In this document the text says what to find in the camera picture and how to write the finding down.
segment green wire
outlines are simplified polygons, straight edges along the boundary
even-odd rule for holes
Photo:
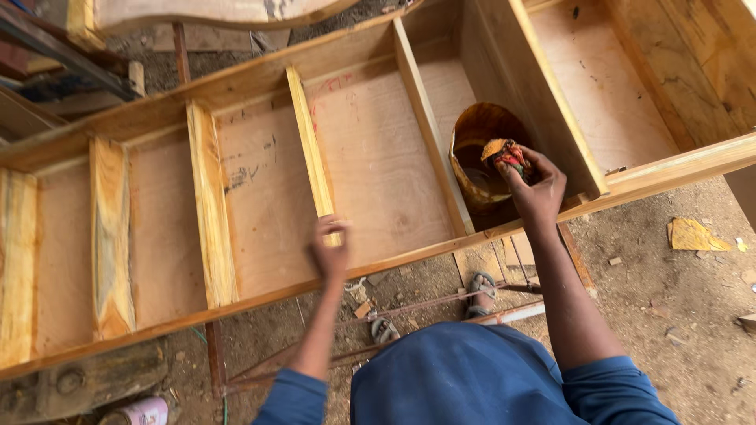
[[[204,335],[202,335],[195,327],[190,327],[189,329],[193,330],[194,333],[196,333],[197,336],[202,340],[202,342],[205,343],[205,345],[207,345],[207,340],[205,339]]]

